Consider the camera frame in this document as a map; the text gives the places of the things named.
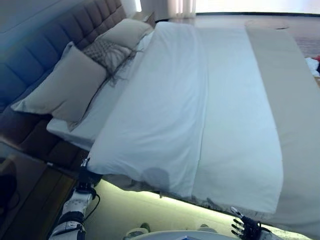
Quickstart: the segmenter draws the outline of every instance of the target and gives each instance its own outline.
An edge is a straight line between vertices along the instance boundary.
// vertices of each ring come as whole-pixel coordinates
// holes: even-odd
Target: floor
[[[283,29],[292,35],[305,57],[320,55],[320,17],[201,15],[197,16],[195,20],[184,20],[184,22],[192,23],[196,27],[236,28],[251,26]]]
[[[90,240],[121,240],[127,231],[147,222],[151,231],[196,230],[207,224],[217,233],[234,237],[231,233],[233,217],[151,192],[123,191],[102,180],[95,188],[101,196],[96,211],[84,224]],[[96,205],[93,200],[88,212]],[[268,228],[284,240],[309,238],[277,228]]]

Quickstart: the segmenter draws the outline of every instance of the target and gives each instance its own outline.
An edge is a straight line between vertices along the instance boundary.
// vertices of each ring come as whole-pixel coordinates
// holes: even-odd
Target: red object
[[[317,60],[318,62],[320,62],[320,55],[313,57],[313,59]]]

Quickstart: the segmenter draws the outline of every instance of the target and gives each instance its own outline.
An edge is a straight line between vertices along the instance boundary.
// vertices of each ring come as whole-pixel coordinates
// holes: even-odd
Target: white bed sheet
[[[112,112],[114,106],[118,102],[122,92],[126,88],[130,81],[132,74],[141,62],[145,49],[147,49],[153,32],[145,36],[137,46],[136,56],[134,59],[120,68],[116,74],[121,78],[118,80],[115,87],[112,87],[109,83],[106,83],[94,102],[91,104],[88,110],[87,116],[82,122],[72,131],[68,130],[67,123],[64,120],[53,118],[46,126],[46,129],[62,139],[89,151],[94,144],[99,132],[103,128],[107,118]]]
[[[204,48],[191,25],[157,24],[87,168],[191,197],[207,101]]]
[[[210,71],[193,196],[268,218],[276,212],[283,185],[282,153],[246,29],[198,32]]]
[[[88,169],[129,176],[180,197],[273,214],[283,183],[282,155],[247,33],[244,28],[205,33],[201,39],[192,26],[158,23],[89,153]],[[230,56],[238,49],[235,64]],[[201,85],[207,69],[209,88]],[[209,98],[197,155],[201,142],[191,133],[202,134],[202,111],[194,115],[200,87],[208,89]]]

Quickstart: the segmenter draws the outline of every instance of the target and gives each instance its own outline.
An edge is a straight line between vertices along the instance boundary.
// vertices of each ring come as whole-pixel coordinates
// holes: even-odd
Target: white duvet
[[[194,27],[158,24],[92,146],[88,169],[190,196],[205,121],[205,59]]]
[[[228,34],[208,39],[191,25],[158,23],[88,169],[274,213],[283,181],[276,126],[245,31]],[[238,74],[225,72],[228,64]]]

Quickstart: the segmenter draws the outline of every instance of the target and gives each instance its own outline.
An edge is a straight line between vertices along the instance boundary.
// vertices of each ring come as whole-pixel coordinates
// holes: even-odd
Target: cable
[[[97,207],[98,207],[98,205],[99,205],[99,203],[100,203],[100,196],[99,196],[98,194],[97,194],[96,196],[97,196],[97,198],[98,198],[98,202],[96,203],[96,205],[95,205],[95,207],[93,208],[93,210],[89,213],[89,215],[85,217],[85,219],[83,220],[83,222],[85,222],[85,221],[91,216],[91,214],[93,214],[94,211],[97,209]]]
[[[14,206],[9,207],[9,208],[8,208],[8,211],[11,211],[11,210],[15,209],[15,208],[18,206],[18,204],[20,203],[20,199],[21,199],[20,193],[18,192],[18,190],[16,190],[15,192],[16,192],[17,197],[18,197],[18,198],[17,198],[17,202],[15,203]]]

